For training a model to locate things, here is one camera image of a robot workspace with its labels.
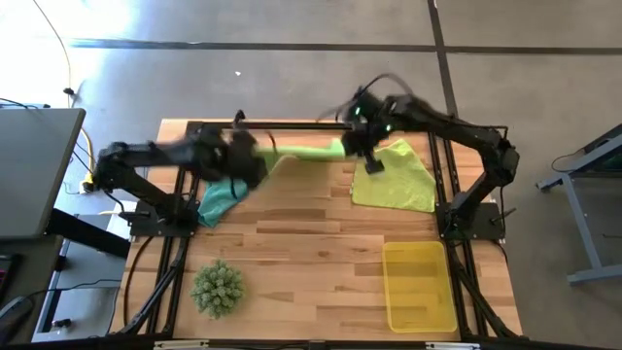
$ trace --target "succulent plant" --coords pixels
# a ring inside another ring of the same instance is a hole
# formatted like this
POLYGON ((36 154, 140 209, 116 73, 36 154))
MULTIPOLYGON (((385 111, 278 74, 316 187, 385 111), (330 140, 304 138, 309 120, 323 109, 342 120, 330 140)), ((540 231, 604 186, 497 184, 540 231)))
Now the succulent plant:
POLYGON ((213 266, 203 266, 196 272, 190 296, 199 312, 219 319, 230 314, 244 296, 242 273, 225 261, 216 260, 213 266))

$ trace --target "green cloth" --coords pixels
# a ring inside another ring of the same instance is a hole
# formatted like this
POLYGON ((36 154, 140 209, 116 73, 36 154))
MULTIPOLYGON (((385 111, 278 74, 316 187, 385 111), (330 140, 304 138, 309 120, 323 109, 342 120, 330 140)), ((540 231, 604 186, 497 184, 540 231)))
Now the green cloth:
POLYGON ((364 161, 357 163, 352 201, 360 205, 434 211, 434 178, 403 139, 375 152, 385 171, 368 175, 364 161))
POLYGON ((294 156, 302 160, 340 160, 346 158, 346 153, 339 139, 332 139, 327 148, 279 146, 277 143, 276 155, 274 155, 272 147, 260 147, 257 152, 265 159, 268 172, 272 170, 282 156, 294 156))

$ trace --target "plastic container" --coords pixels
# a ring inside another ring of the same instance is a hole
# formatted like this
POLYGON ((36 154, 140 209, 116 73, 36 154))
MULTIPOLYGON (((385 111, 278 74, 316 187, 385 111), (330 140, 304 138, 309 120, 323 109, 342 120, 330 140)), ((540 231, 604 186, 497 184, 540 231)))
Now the plastic container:
POLYGON ((395 333, 453 333, 456 311, 440 242, 391 242, 382 249, 389 327, 395 333))

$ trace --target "concrete floor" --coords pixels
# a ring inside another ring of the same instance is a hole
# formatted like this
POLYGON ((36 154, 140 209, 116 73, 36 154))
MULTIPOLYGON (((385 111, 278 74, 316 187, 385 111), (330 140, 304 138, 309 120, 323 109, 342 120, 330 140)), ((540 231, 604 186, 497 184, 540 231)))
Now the concrete floor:
MULTIPOLYGON (((29 2, 4 1, 0 96, 63 106, 62 51, 29 2), (28 19, 28 26, 20 25, 28 19)), ((433 45, 425 0, 40 0, 65 38, 250 43, 433 45)), ((437 0, 445 42, 456 46, 620 47, 616 0, 437 0)), ((435 53, 70 49, 78 106, 95 149, 156 138, 162 118, 313 118, 371 77, 393 71, 445 106, 435 53)), ((622 55, 448 56, 461 118, 507 124, 521 154, 506 189, 507 252, 523 329, 533 339, 622 344, 622 278, 571 288, 588 267, 563 190, 534 183, 568 154, 622 121, 622 55)), ((387 84, 377 89, 395 91, 387 84)), ((75 161, 66 181, 75 190, 75 161)), ((62 193, 69 212, 112 208, 62 193)))

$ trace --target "wooden table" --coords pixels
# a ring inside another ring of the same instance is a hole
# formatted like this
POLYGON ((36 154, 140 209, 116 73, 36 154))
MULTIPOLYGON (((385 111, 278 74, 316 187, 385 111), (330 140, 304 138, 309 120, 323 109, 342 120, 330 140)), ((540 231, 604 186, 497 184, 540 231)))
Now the wooden table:
MULTIPOLYGON (((162 121, 157 141, 182 137, 187 123, 187 120, 162 121)), ((270 145, 265 132, 258 130, 255 134, 262 145, 270 145)), ((324 147, 332 138, 340 136, 335 131, 309 130, 273 131, 273 134, 278 145, 314 147, 324 147)), ((431 170, 427 135, 395 134, 383 144, 390 144, 399 137, 410 142, 431 170)), ((438 145, 446 172, 442 143, 438 145)), ((454 146, 454 152, 461 186, 466 189, 482 172, 480 158, 475 151, 460 145, 454 146)), ((354 168, 351 159, 337 162, 283 159, 259 189, 230 210, 216 228, 202 227, 190 241, 174 337, 458 339, 457 331, 398 334, 389 329, 382 245, 390 241, 437 240, 436 223, 432 214, 354 205, 350 198, 354 168), (217 321, 199 314, 189 296, 194 273, 216 258, 240 268, 248 290, 239 309, 217 321)), ((176 168, 154 168, 149 180, 172 192, 176 174, 176 168)), ((445 184, 451 198, 449 182, 445 184)), ((143 239, 132 244, 122 286, 143 239)), ((137 263, 129 291, 130 318, 154 287, 162 241, 163 238, 154 238, 137 263)), ((500 248, 481 241, 474 241, 472 246, 483 295, 508 327, 520 333, 509 274, 500 248)), ((121 289, 111 331, 122 326, 122 296, 126 292, 121 289)), ((158 327, 164 323, 168 299, 166 294, 158 327)), ((469 325, 475 330, 468 297, 466 308, 469 325)))

